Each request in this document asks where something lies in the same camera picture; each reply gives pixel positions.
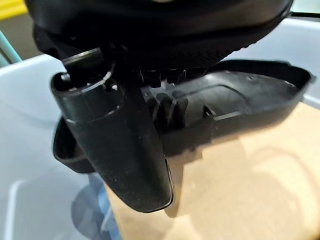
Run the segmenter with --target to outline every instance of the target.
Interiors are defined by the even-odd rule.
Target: yellow object
[[[27,11],[23,0],[0,0],[0,20],[15,17]]]

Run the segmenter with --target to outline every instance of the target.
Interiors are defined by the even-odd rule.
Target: brown cardboard box
[[[168,159],[172,206],[139,213],[108,189],[123,240],[316,240],[320,111]]]

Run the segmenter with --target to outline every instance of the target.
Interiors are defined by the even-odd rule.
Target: blue plastic object
[[[10,61],[10,62],[8,62],[6,60],[6,58],[0,54],[1,55],[0,56],[0,67],[6,66],[9,63],[14,64],[14,63],[22,61],[20,56],[17,54],[15,49],[11,46],[10,42],[7,40],[7,38],[5,37],[5,35],[1,31],[0,31],[0,49],[5,54],[7,59]]]

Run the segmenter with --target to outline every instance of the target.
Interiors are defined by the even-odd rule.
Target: black plastic part
[[[153,71],[211,67],[270,33],[290,14],[292,2],[175,0],[132,5],[112,0],[27,0],[26,4],[41,52],[62,60],[101,48],[105,57],[125,60],[133,70]]]
[[[64,86],[58,73],[51,90],[74,138],[106,184],[136,211],[168,206],[173,200],[170,171],[140,89],[124,89],[110,80]]]
[[[89,174],[96,170],[88,161],[87,156],[78,147],[65,120],[60,119],[53,141],[53,155],[62,164],[79,174]]]
[[[210,71],[175,86],[162,82],[159,88],[144,87],[144,99],[139,89],[109,98],[119,92],[103,93],[89,86],[92,102],[87,88],[61,93],[54,84],[59,81],[53,79],[53,93],[74,135],[64,130],[65,137],[58,137],[63,132],[59,128],[66,127],[61,120],[54,151],[63,145],[72,152],[76,139],[93,168],[128,206],[155,211],[172,200],[164,154],[174,156],[215,139],[278,124],[314,79],[308,71],[279,61],[230,60]]]

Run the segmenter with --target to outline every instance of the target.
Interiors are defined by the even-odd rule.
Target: black cylindrical handle
[[[89,162],[123,202],[144,213],[172,202],[170,171],[139,88],[110,80],[72,87],[59,73],[51,90]]]

